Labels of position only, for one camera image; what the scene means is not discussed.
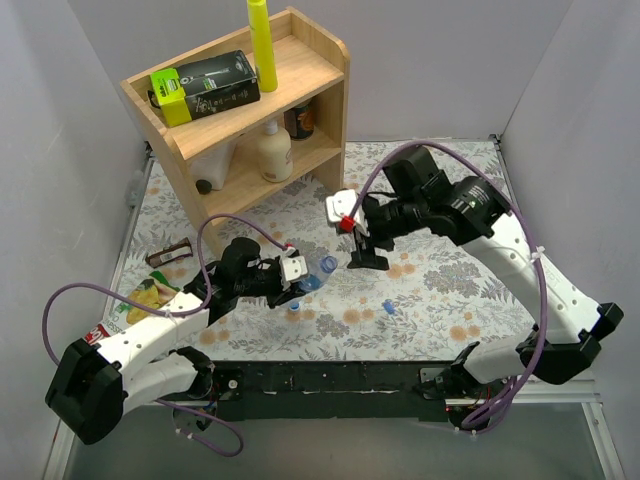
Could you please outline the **blue label water bottle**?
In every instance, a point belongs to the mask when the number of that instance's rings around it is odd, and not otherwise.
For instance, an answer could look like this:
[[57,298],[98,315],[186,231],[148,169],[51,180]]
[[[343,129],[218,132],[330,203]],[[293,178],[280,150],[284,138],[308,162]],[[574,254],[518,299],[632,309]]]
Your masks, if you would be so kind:
[[309,275],[298,282],[300,289],[313,292],[322,288],[329,277],[338,267],[338,260],[332,255],[326,255],[309,267]]

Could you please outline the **small blue bottle cap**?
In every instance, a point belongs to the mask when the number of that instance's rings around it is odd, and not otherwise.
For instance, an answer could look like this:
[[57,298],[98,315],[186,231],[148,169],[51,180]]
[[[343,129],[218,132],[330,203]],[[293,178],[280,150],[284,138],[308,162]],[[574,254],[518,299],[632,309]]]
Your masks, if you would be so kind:
[[396,313],[395,307],[390,300],[385,300],[383,302],[383,308],[389,315],[394,315]]

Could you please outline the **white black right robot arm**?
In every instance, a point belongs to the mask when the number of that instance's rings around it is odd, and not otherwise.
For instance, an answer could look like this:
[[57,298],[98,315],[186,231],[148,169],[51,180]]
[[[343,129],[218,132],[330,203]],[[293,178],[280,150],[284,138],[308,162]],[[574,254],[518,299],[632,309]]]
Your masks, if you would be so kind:
[[471,398],[494,381],[530,375],[561,385],[593,364],[622,310],[596,302],[569,281],[535,246],[493,183],[480,175],[450,181],[418,142],[392,152],[375,171],[391,185],[390,201],[380,203],[364,188],[343,201],[335,221],[354,236],[351,268],[387,269],[377,250],[391,251],[396,238],[427,229],[479,260],[538,319],[521,334],[470,344],[428,381],[429,390]]

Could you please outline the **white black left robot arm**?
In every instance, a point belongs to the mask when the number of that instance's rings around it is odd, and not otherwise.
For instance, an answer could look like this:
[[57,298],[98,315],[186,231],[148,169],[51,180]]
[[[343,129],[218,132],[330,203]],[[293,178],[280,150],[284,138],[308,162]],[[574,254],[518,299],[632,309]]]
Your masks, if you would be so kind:
[[91,445],[142,405],[174,393],[203,399],[212,390],[213,362],[179,342],[232,311],[241,297],[263,297],[275,308],[301,296],[298,283],[307,274],[307,262],[294,247],[264,259],[256,241],[236,238],[159,310],[95,344],[71,343],[45,402]]

